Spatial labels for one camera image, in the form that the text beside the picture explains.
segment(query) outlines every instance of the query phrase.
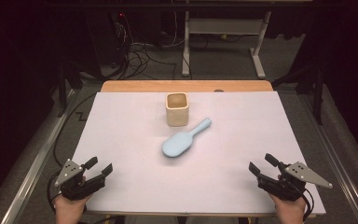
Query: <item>metal rail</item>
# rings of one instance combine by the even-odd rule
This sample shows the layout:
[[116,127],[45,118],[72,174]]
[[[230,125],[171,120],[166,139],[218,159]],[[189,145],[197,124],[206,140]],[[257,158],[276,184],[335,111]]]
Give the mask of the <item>metal rail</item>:
[[43,168],[47,162],[48,156],[51,154],[51,146],[54,144],[60,129],[62,128],[63,123],[67,119],[67,114],[70,109],[74,106],[74,101],[78,96],[78,92],[70,91],[68,94],[69,106],[66,107],[63,115],[57,119],[54,129],[47,139],[47,141],[43,144],[43,146],[39,149],[39,152],[34,159],[33,164],[31,165],[27,176],[22,181],[22,184],[17,192],[11,206],[7,209],[7,213],[3,218],[1,224],[12,224],[17,223],[20,214],[22,213],[24,206],[27,204],[28,199],[30,198],[34,186],[36,185],[39,176],[42,174]]
[[347,171],[345,170],[344,165],[342,164],[338,154],[336,153],[333,145],[329,141],[327,134],[324,131],[324,128],[322,125],[319,125],[316,121],[315,117],[312,113],[312,106],[310,105],[310,101],[307,98],[306,95],[300,95],[300,101],[307,109],[307,112],[310,116],[310,119],[312,120],[313,125],[315,126],[315,129],[317,130],[318,134],[321,137],[321,140],[324,144],[325,148],[325,154],[327,160],[330,162],[330,165],[333,169],[333,172],[335,173],[337,180],[342,187],[342,191],[344,192],[345,196],[347,197],[347,200],[351,206],[351,209],[353,210],[353,213],[355,214],[357,220],[358,220],[358,189],[351,181],[351,178]]

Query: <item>wooden table edge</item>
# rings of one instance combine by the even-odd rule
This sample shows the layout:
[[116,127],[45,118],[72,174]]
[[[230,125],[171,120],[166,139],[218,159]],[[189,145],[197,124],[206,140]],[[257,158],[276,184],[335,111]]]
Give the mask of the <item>wooden table edge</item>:
[[273,91],[266,80],[109,80],[101,92]]

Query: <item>scoop handle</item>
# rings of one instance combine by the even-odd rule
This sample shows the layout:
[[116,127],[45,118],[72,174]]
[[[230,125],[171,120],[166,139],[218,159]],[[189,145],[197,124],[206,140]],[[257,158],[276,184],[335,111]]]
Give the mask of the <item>scoop handle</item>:
[[189,133],[194,136],[197,133],[200,133],[202,131],[204,131],[206,128],[208,128],[210,125],[212,124],[212,121],[208,118],[206,118],[205,120],[203,120],[199,125],[197,125],[197,127],[195,127],[193,130],[191,130]]

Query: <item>table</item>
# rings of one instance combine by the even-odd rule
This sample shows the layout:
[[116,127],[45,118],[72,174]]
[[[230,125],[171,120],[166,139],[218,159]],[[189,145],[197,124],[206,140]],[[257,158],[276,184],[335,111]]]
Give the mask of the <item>table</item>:
[[[312,0],[201,0],[199,2],[227,3],[227,2],[311,2]],[[271,11],[266,11],[264,18],[260,20],[229,20],[229,19],[191,19],[187,11],[185,16],[185,46],[182,60],[182,75],[190,74],[190,49],[188,46],[190,34],[225,34],[225,35],[257,35],[257,43],[250,48],[255,71],[260,79],[266,78],[263,65],[258,53],[263,43],[264,35],[269,26]]]
[[[187,126],[165,124],[168,91],[187,91]],[[236,109],[226,110],[232,106]],[[204,116],[213,124],[197,135],[192,148],[175,160],[163,157],[162,141]],[[106,186],[88,203],[94,213],[262,217],[275,214],[273,202],[247,167],[252,161],[263,174],[276,176],[278,170],[264,161],[266,153],[304,162],[279,96],[267,81],[108,81],[94,101],[73,160],[98,157],[86,176],[113,163]],[[307,187],[315,200],[313,214],[324,214],[316,188]]]

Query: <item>silver metal plate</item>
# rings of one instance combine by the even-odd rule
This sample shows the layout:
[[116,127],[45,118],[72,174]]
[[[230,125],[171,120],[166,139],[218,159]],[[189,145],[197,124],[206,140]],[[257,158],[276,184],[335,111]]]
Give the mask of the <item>silver metal plate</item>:
[[68,161],[66,161],[65,165],[62,167],[57,181],[54,183],[55,187],[65,183],[68,179],[80,173],[82,169],[83,168],[81,166],[68,159]]
[[311,184],[321,186],[327,189],[332,189],[333,185],[323,179],[321,176],[312,171],[308,166],[302,162],[296,162],[285,169],[286,173],[294,176],[295,178],[302,180],[304,182],[309,182]]

